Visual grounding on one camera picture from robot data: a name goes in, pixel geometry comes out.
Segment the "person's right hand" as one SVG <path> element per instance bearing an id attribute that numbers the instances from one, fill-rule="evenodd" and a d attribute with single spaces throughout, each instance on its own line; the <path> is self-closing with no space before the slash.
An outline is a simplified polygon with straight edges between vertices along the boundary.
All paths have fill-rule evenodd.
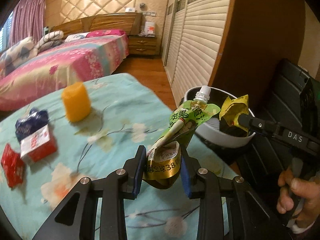
<path id="1" fill-rule="evenodd" d="M 278 179 L 280 186 L 280 196 L 277 201 L 277 211 L 285 214 L 291 211 L 294 206 L 293 199 L 289 196 L 291 192 L 304 198 L 304 205 L 296 218 L 296 224 L 299 228 L 307 228 L 319 216 L 319 176 L 313 177 L 310 181 L 295 178 L 292 171 L 288 168 L 281 172 Z"/>

